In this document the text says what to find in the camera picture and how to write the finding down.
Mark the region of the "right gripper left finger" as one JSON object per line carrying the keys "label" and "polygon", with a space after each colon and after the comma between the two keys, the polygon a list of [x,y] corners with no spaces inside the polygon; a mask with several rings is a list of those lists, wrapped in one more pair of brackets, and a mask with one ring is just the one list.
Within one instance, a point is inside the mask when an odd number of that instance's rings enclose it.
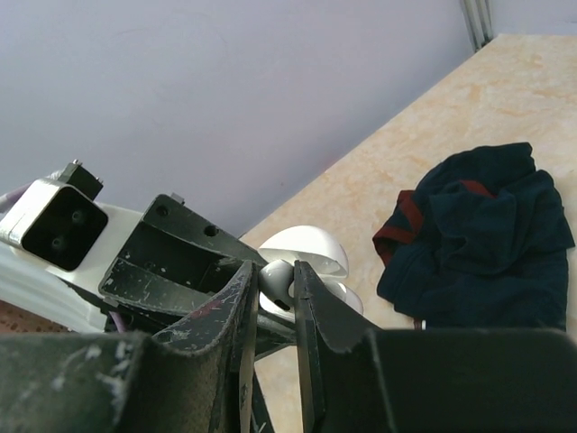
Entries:
{"label": "right gripper left finger", "polygon": [[155,335],[6,334],[4,432],[247,432],[258,309],[243,263],[215,296]]}

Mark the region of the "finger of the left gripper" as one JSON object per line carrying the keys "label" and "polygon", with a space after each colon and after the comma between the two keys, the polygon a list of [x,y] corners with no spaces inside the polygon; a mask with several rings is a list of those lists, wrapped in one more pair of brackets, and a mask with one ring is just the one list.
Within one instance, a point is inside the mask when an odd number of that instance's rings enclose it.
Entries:
{"label": "finger of the left gripper", "polygon": [[266,262],[247,244],[168,195],[142,214],[97,211],[105,248],[99,294],[137,329],[181,352],[218,343],[276,352],[296,342],[293,325],[258,301]]}

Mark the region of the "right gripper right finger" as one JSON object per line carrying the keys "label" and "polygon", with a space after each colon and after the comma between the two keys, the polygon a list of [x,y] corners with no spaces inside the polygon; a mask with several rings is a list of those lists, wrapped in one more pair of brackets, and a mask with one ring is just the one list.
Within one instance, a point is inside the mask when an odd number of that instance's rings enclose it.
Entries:
{"label": "right gripper right finger", "polygon": [[385,330],[295,265],[306,432],[573,432],[576,346],[547,329]]}

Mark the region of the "white earbud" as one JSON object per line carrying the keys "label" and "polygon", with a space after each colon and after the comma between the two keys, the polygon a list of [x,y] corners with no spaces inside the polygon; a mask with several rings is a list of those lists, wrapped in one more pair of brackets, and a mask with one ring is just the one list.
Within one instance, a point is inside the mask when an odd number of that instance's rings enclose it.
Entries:
{"label": "white earbud", "polygon": [[260,292],[276,307],[289,311],[293,305],[293,295],[289,287],[294,281],[294,267],[284,260],[275,260],[259,272]]}

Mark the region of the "white charging case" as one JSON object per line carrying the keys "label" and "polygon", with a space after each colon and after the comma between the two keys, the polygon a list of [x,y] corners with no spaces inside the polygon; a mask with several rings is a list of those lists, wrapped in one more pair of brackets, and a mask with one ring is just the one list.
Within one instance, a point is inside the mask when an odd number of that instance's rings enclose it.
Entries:
{"label": "white charging case", "polygon": [[[360,297],[343,283],[349,275],[348,256],[336,238],[324,229],[317,226],[286,228],[267,239],[257,252],[265,260],[265,266],[275,260],[284,260],[295,270],[295,263],[308,263],[331,293],[357,313],[363,313]],[[294,300],[294,282],[289,287],[289,294]],[[285,322],[295,322],[294,305],[284,311],[260,292],[260,306]]]}

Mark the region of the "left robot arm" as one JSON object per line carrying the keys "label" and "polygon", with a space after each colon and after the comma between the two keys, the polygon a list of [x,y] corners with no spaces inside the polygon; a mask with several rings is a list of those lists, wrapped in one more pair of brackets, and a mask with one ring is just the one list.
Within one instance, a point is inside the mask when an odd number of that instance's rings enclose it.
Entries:
{"label": "left robot arm", "polygon": [[205,304],[243,261],[265,265],[247,244],[160,194],[141,213],[99,204],[104,230],[72,271],[1,245],[1,299],[78,333],[111,329],[109,314],[155,334]]}

